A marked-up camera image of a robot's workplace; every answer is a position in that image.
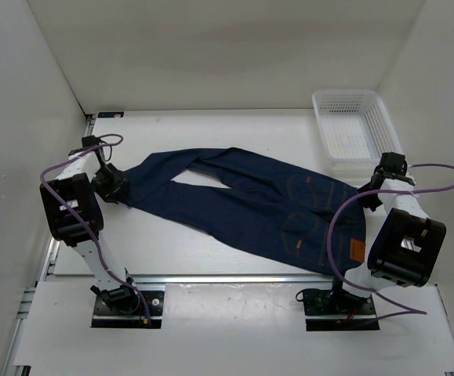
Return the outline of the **dark blue denim trousers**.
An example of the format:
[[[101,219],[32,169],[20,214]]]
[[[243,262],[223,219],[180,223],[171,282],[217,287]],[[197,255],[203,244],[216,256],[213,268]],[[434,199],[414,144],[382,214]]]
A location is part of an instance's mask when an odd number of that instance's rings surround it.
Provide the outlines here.
[[[328,276],[361,263],[357,191],[327,175],[238,148],[153,153],[126,175],[119,202],[240,251]]]

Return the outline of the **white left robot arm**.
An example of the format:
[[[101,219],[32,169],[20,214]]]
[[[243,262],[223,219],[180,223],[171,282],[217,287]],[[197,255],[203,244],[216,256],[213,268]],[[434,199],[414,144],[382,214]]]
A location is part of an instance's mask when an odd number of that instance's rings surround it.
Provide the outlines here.
[[[40,173],[45,217],[55,240],[76,251],[96,278],[93,293],[109,308],[131,314],[143,305],[134,279],[103,244],[99,202],[116,204],[129,192],[129,177],[111,163],[123,136],[85,136],[67,160]]]

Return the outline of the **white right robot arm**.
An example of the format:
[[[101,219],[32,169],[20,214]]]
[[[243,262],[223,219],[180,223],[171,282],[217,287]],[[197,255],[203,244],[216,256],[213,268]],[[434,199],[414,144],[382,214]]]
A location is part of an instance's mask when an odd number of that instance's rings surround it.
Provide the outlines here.
[[[336,277],[328,304],[337,313],[363,306],[371,295],[387,287],[422,287],[434,269],[446,235],[444,223],[430,219],[413,191],[405,156],[384,153],[368,183],[354,201],[359,208],[387,214],[370,245],[350,240],[350,259],[360,266]]]

